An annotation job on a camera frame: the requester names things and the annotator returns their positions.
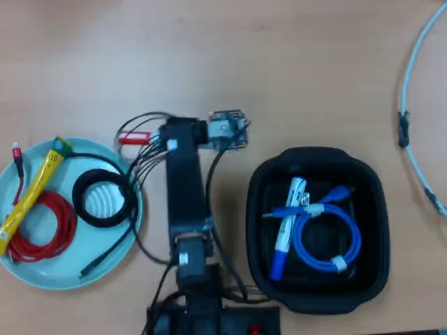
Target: yellow pen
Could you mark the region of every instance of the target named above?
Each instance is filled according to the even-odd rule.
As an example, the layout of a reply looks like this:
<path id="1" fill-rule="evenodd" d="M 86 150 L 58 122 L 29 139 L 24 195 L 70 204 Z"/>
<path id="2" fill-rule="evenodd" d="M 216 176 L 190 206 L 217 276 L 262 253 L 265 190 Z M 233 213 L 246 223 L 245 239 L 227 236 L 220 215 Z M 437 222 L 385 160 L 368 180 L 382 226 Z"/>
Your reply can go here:
<path id="1" fill-rule="evenodd" d="M 45 160 L 31 185 L 28 187 L 24 197 L 17 203 L 13 212 L 3 222 L 0 227 L 0 256 L 5 253 L 8 243 L 13 237 L 19 224 L 23 221 L 25 215 L 33 207 L 38 196 L 45 188 L 46 183 L 57 167 L 72 152 L 72 146 L 63 138 L 56 136 L 52 143 L 51 150 L 48 152 Z"/>

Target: black wire bundle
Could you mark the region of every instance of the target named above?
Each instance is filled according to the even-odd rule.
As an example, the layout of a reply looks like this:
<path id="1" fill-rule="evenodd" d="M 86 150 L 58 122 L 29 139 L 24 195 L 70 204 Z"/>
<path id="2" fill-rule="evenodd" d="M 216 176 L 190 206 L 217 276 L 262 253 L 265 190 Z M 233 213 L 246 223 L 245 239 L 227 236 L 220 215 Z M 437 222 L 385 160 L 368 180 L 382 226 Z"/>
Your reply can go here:
<path id="1" fill-rule="evenodd" d="M 140 122 L 136 127 L 132 129 L 131 132 L 135 131 L 138 127 L 143 124 L 160 119 L 167 119 L 172 117 L 171 114 L 165 112 L 148 112 L 137 117 L 132 118 L 125 122 L 117 131 L 115 136 L 115 141 L 119 134 L 123 131 L 123 129 L 135 121 L 136 119 L 140 119 L 146 117 L 143 122 Z M 124 234 L 104 253 L 99 255 L 93 261 L 91 261 L 84 269 L 81 270 L 80 276 L 86 276 L 93 269 L 95 269 L 102 261 L 105 260 L 106 257 L 109 256 L 129 235 L 130 232 L 133 232 L 135 235 L 135 241 L 141 251 L 153 262 L 161 265 L 169 264 L 168 260 L 162 260 L 154 255 L 152 255 L 143 245 L 138 236 L 138 231 L 136 228 L 136 221 L 138 218 L 138 213 L 140 209 L 138 208 L 138 188 L 137 183 L 139 183 L 139 187 L 143 185 L 149 173 L 160 163 L 165 157 L 166 153 L 159 145 L 159 141 L 154 141 L 153 143 L 141 146 L 140 151 L 138 152 L 137 157 L 131 162 L 129 169 L 127 171 L 123 171 L 120 166 L 113 160 L 106 158 L 104 156 L 96 155 L 96 154 L 88 154 L 88 153 L 76 153 L 73 152 L 69 157 L 77 158 L 93 158 L 100 161 L 104 161 L 106 163 L 111 164 L 117 173 L 110 172 L 107 170 L 95 169 L 85 172 L 80 176 L 80 178 L 75 182 L 73 187 L 73 206 L 76 209 L 78 215 L 81 216 L 87 223 L 100 228 L 112 227 L 120 224 L 125 218 L 129 218 L 129 228 L 124 232 Z M 121 155 L 121 146 L 118 146 L 118 153 Z M 122 195 L 125 198 L 122 209 L 119 210 L 117 214 L 112 216 L 111 218 L 95 218 L 87 213 L 84 204 L 84 194 L 89 186 L 96 184 L 100 181 L 109 181 L 119 186 Z"/>
<path id="2" fill-rule="evenodd" d="M 115 145 L 117 146 L 117 152 L 118 154 L 122 156 L 122 145 L 119 143 L 118 138 L 119 135 L 122 133 L 122 131 L 132 122 L 143 119 L 139 124 L 134 126 L 129 132 L 128 135 L 132 134 L 132 132 L 136 131 L 139 127 L 142 125 L 156 120 L 166 120 L 170 117 L 174 117 L 172 114 L 168 114 L 166 112 L 148 112 L 144 113 L 142 115 L 138 115 L 132 119 L 129 119 L 124 124 L 119 127 L 117 134 L 115 136 Z M 207 206 L 207 213 L 208 216 L 212 216 L 212 210 L 211 210 L 211 183 L 212 183 L 212 177 L 214 175 L 214 171 L 216 170 L 217 164 L 219 163 L 221 157 L 223 154 L 231 147 L 231 145 L 239 138 L 239 136 L 246 131 L 246 129 L 249 127 L 249 123 L 247 123 L 243 128 L 241 128 L 234 136 L 227 141 L 227 143 L 222 146 L 222 149 L 219 151 L 219 153 L 214 158 L 210 170 L 207 175 L 207 181 L 205 186 L 205 202 Z M 173 302 L 179 297 L 182 297 L 185 295 L 184 292 L 174 292 L 167 297 L 165 297 L 160 303 L 157 303 L 161 287 L 166 279 L 166 276 L 168 275 L 168 272 L 173 268 L 174 263 L 171 260 L 162 260 L 154 255 L 152 255 L 143 245 L 142 242 L 138 236 L 138 231 L 136 229 L 135 223 L 137 221 L 138 217 L 138 201 L 137 201 L 137 186 L 141 187 L 150 172 L 162 161 L 166 159 L 167 153 L 164 151 L 163 146 L 160 145 L 160 142 L 158 138 L 153 138 L 153 141 L 151 141 L 148 145 L 141 146 L 136 158 L 130 162 L 129 169 L 124 172 L 116 162 L 99 155 L 95 154 L 81 154 L 81 153 L 72 153 L 71 157 L 86 157 L 86 158 L 95 158 L 102 161 L 105 161 L 111 166 L 113 166 L 119 174 L 119 177 L 122 178 L 122 180 L 119 182 L 119 186 L 123 192 L 123 195 L 125 197 L 129 197 L 128 201 L 130 202 L 129 205 L 129 212 L 128 212 L 128 218 L 130 220 L 130 226 L 129 229 L 123 234 L 123 236 L 115 242 L 106 252 L 104 252 L 102 255 L 97 257 L 93 262 L 91 262 L 89 265 L 87 265 L 86 268 L 84 268 L 81 272 L 81 274 L 86 274 L 90 272 L 92 269 L 94 269 L 99 263 L 101 263 L 115 248 L 117 248 L 122 241 L 126 238 L 126 236 L 129 234 L 130 231 L 132 231 L 135 235 L 135 240 L 137 242 L 138 247 L 141 249 L 141 251 L 152 261 L 154 261 L 157 264 L 166 265 L 165 271 L 163 273 L 163 276 L 161 277 L 161 280 L 159 282 L 159 285 L 157 287 L 156 294 L 154 295 L 154 298 L 152 300 L 151 305 L 148 308 L 148 320 L 147 324 L 145 325 L 145 328 L 142 331 L 142 334 L 147 331 L 148 334 L 152 334 L 153 329 L 155 327 L 155 324 L 157 320 L 160 318 L 164 308 L 169 302 Z M 260 304 L 263 302 L 268 302 L 269 299 L 256 299 L 251 300 L 248 298 L 248 294 L 260 294 L 260 292 L 256 289 L 256 287 L 250 287 L 247 289 L 247 287 L 244 285 L 239 273 L 237 272 L 236 268 L 234 267 L 233 263 L 231 262 L 227 252 L 222 246 L 221 240 L 219 238 L 219 235 L 215 229 L 215 227 L 212 227 L 212 236 L 216 243 L 216 246 L 222 256 L 223 262 L 225 263 L 226 267 L 232 274 L 232 276 L 235 278 L 237 285 L 230 288 L 223 288 L 222 289 L 222 297 L 225 299 L 232 300 L 237 303 L 244 303 L 244 304 Z M 242 296 L 239 296 L 234 293 L 235 289 L 240 291 Z"/>

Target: coiled blue cable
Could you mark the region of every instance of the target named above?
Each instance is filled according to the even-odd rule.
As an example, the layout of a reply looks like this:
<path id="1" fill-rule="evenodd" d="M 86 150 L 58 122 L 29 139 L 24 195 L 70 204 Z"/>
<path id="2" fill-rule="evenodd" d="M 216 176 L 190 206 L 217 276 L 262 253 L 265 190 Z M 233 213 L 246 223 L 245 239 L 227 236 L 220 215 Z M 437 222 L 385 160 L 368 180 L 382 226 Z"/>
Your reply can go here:
<path id="1" fill-rule="evenodd" d="M 264 214 L 263 217 L 284 218 L 286 216 L 296 215 L 297 218 L 293 224 L 291 240 L 298 256 L 310 267 L 321 272 L 342 272 L 344 271 L 360 253 L 362 247 L 362 235 L 358 229 L 357 223 L 352 216 L 343 209 L 329 202 L 339 202 L 349 198 L 350 189 L 340 185 L 332 190 L 319 202 L 308 207 L 277 207 L 272 213 Z M 310 218 L 320 216 L 321 214 L 332 214 L 341 218 L 348 225 L 351 231 L 351 246 L 345 255 L 337 255 L 331 261 L 317 260 L 311 256 L 302 243 L 302 231 L 304 230 Z"/>
<path id="2" fill-rule="evenodd" d="M 303 214 L 296 218 L 292 232 L 293 247 L 303 262 L 311 268 L 321 272 L 338 273 L 344 271 L 357 258 L 362 246 L 362 235 L 353 217 L 346 213 L 343 209 L 333 204 L 324 204 L 323 206 L 324 210 L 321 214 L 332 214 L 340 217 L 345 224 L 348 225 L 349 230 L 351 231 L 351 246 L 346 254 L 337 256 L 331 261 L 323 261 L 317 260 L 307 252 L 304 244 L 302 243 L 302 231 L 309 222 L 309 219 L 312 217 L 311 214 Z"/>

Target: white cable tie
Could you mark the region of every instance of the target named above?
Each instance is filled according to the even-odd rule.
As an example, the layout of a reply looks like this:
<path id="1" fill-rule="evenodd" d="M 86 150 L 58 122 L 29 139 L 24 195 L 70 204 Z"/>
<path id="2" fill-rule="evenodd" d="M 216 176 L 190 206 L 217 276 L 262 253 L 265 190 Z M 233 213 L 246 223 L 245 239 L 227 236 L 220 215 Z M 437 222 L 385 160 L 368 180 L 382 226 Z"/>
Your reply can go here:
<path id="1" fill-rule="evenodd" d="M 330 261 L 333 263 L 333 265 L 335 265 L 338 273 L 343 272 L 344 270 L 346 270 L 348 268 L 346 261 L 344 260 L 343 256 L 341 256 L 341 255 L 335 256 Z"/>
<path id="2" fill-rule="evenodd" d="M 310 214 L 312 218 L 315 218 L 324 212 L 324 204 L 310 204 L 305 207 L 305 211 Z"/>

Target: white marker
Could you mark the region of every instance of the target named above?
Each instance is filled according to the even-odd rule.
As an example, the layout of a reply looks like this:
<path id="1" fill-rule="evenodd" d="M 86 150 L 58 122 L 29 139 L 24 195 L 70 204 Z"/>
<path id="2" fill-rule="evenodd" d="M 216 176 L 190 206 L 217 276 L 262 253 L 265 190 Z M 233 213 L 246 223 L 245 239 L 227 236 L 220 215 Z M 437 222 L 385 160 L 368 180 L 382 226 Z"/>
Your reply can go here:
<path id="1" fill-rule="evenodd" d="M 306 179 L 294 177 L 291 187 L 288 190 L 286 207 L 298 207 L 301 205 L 301 197 L 305 194 L 307 185 Z M 272 267 L 270 268 L 269 278 L 273 281 L 280 281 L 288 250 L 291 247 L 291 233 L 296 215 L 287 216 L 282 219 L 281 227 L 277 237 L 277 243 L 274 245 L 274 257 Z"/>

